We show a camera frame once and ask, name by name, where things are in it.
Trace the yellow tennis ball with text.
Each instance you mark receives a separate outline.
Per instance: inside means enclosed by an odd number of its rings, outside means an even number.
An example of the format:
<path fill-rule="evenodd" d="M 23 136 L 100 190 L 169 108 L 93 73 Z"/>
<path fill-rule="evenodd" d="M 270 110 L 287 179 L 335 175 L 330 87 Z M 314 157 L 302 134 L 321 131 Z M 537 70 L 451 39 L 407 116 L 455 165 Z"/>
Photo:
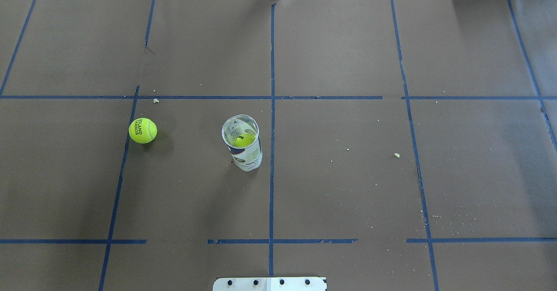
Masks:
<path fill-rule="evenodd" d="M 149 144 L 158 134 L 158 128 L 151 119 L 138 118 L 128 126 L 130 139 L 137 144 Z"/>

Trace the yellow tennis ball in canister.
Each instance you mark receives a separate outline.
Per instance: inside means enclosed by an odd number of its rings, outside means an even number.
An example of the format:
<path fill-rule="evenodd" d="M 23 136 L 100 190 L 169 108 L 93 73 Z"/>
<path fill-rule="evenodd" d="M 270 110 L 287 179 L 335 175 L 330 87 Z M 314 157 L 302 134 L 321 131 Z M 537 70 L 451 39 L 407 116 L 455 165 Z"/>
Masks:
<path fill-rule="evenodd" d="M 256 138 L 257 137 L 254 134 L 243 133 L 233 140 L 232 146 L 239 150 L 245 149 L 251 146 L 251 144 L 255 142 Z"/>

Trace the clear plastic ball canister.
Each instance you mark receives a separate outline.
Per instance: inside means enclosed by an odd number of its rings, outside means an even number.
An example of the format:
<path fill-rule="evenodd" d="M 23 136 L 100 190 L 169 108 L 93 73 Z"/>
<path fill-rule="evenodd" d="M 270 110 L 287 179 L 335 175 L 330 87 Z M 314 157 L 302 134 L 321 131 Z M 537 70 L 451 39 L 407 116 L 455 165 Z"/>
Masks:
<path fill-rule="evenodd" d="M 239 114 L 225 121 L 221 137 L 229 149 L 234 164 L 245 172 L 255 170 L 262 163 L 259 126 L 249 115 Z"/>

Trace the brown paper table cover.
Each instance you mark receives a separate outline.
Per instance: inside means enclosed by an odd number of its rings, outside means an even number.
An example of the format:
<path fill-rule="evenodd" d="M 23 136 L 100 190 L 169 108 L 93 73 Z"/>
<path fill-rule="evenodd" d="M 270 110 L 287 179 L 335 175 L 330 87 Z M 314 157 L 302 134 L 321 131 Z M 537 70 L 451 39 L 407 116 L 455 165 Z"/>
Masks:
<path fill-rule="evenodd" d="M 3 291 L 556 289 L 556 0 L 1 0 L 0 110 Z"/>

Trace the white metal base plate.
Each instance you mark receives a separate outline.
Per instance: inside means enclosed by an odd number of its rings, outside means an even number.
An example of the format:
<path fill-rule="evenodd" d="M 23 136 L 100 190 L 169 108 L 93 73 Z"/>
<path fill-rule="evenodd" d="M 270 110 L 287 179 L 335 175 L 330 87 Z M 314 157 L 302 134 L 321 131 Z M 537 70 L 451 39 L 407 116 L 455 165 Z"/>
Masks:
<path fill-rule="evenodd" d="M 232 277 L 216 279 L 213 291 L 326 291 L 322 277 Z"/>

